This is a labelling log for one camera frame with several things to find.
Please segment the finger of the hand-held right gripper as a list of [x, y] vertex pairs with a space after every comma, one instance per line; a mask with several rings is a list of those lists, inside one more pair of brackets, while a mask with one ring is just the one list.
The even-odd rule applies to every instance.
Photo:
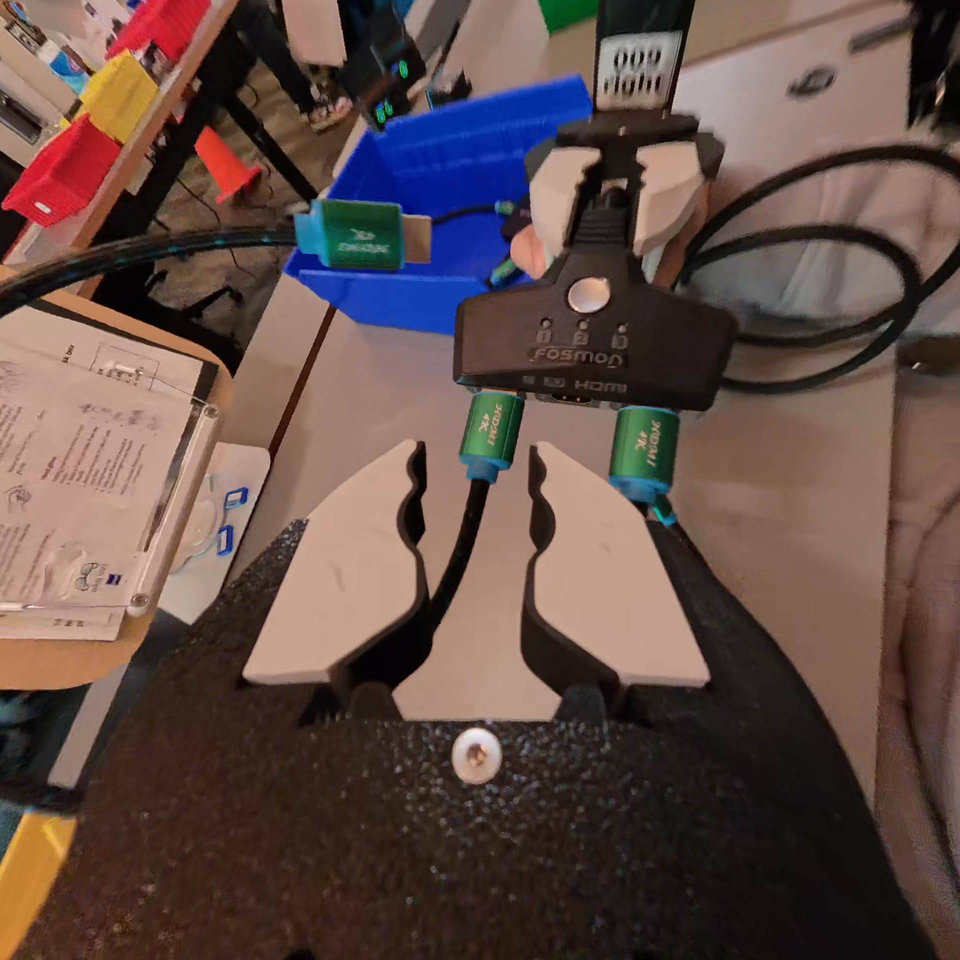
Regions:
[[631, 252], [644, 258], [665, 247], [690, 220], [706, 177], [697, 143], [671, 141], [640, 147]]
[[530, 211], [544, 261], [554, 262], [569, 246], [581, 187], [601, 161], [594, 147], [542, 142], [527, 153]]

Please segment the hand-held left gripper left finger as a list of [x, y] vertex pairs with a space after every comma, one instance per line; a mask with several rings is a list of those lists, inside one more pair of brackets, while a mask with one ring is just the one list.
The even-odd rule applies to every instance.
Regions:
[[247, 683], [394, 689], [425, 661], [425, 491], [426, 445], [407, 438], [308, 514], [243, 668]]

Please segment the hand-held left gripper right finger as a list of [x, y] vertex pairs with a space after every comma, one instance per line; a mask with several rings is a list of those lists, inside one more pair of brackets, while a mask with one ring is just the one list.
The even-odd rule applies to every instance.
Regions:
[[529, 454], [521, 654], [550, 690], [701, 690], [711, 673], [644, 515], [547, 441]]

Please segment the blue plastic bin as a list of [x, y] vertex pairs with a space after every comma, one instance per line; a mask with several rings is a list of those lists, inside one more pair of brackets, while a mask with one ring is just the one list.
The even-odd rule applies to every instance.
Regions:
[[[434, 221], [520, 201], [526, 154], [592, 108], [583, 79], [569, 76], [399, 118], [364, 132], [327, 197], [391, 203]], [[357, 323], [452, 335], [457, 307], [487, 292], [508, 255], [501, 222], [493, 212], [435, 222], [430, 262], [395, 273], [329, 270], [299, 249], [284, 273]]]

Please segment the black video switch box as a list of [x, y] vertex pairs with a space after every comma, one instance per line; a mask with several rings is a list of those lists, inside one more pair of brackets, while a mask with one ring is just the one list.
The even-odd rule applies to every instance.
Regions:
[[541, 279], [465, 299], [453, 381], [557, 402], [710, 409], [737, 320], [649, 283], [626, 246], [628, 219], [627, 192], [615, 186], [582, 211]]

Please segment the person's right hand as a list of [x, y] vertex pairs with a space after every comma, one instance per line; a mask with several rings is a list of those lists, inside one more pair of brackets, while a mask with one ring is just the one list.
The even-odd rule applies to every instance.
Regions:
[[533, 222], [523, 226], [510, 241], [510, 259], [531, 281], [542, 280], [563, 251], [562, 244], [545, 242]]

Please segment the green plastic bin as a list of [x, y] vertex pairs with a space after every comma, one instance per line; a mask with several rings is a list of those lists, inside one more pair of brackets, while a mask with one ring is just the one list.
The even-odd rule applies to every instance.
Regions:
[[549, 35], [596, 18], [597, 0], [537, 1]]

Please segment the white stand base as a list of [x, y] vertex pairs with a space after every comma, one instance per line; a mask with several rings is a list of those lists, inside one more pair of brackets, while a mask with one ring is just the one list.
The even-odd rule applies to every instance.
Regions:
[[[234, 443], [216, 445], [200, 482], [184, 533], [159, 598], [158, 608], [192, 625], [221, 594], [236, 561], [259, 495], [271, 468], [267, 449]], [[235, 488], [248, 487], [246, 507], [233, 515], [234, 552], [215, 555], [215, 535], [223, 526], [223, 500]]]

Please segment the printed instruction sheet holder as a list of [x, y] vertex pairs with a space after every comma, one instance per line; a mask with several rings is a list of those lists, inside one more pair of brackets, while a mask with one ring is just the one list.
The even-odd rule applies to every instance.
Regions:
[[2, 318], [2, 640], [114, 642], [157, 601], [219, 373], [56, 306]]

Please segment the long work table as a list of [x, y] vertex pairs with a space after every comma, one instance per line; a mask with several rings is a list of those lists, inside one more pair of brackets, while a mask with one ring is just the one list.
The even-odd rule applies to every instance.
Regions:
[[5, 257], [7, 270], [23, 269], [93, 244], [111, 219], [117, 202], [131, 188], [156, 138], [193, 82], [198, 84], [196, 95], [187, 104], [167, 146], [159, 152], [128, 204], [128, 225], [134, 234], [148, 229], [184, 165], [193, 156], [197, 138], [218, 111], [226, 113], [299, 198], [310, 201], [318, 196], [317, 189], [238, 96], [256, 61], [232, 21], [236, 4], [235, 1], [210, 4], [179, 62], [162, 81], [148, 112], [122, 146], [90, 203], [51, 227], [26, 226]]

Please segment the orange cone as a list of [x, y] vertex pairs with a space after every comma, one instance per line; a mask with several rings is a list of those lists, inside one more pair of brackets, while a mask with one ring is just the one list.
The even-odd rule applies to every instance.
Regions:
[[195, 152], [218, 190], [218, 205], [248, 193], [262, 178], [262, 167], [242, 160], [211, 126], [198, 135]]

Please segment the red plastic bin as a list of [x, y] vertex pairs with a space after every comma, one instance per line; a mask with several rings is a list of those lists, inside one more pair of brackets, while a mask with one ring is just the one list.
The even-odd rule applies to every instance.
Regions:
[[6, 193], [2, 210], [53, 227], [93, 200], [121, 151], [119, 141], [82, 115], [37, 153]]
[[210, 7], [210, 1], [142, 2], [106, 48], [105, 58], [109, 61], [125, 52], [136, 54], [154, 44], [170, 64], [176, 65]]

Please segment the yellow plastic object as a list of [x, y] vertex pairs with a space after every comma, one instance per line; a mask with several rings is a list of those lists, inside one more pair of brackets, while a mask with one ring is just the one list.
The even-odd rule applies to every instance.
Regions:
[[27, 812], [1, 862], [1, 958], [14, 957], [64, 867], [75, 817]]

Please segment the yellow plastic bin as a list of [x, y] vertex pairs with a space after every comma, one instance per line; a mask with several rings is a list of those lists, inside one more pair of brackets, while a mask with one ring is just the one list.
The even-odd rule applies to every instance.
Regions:
[[130, 50], [107, 60], [79, 96], [80, 115], [101, 133], [126, 145], [150, 114], [160, 85]]

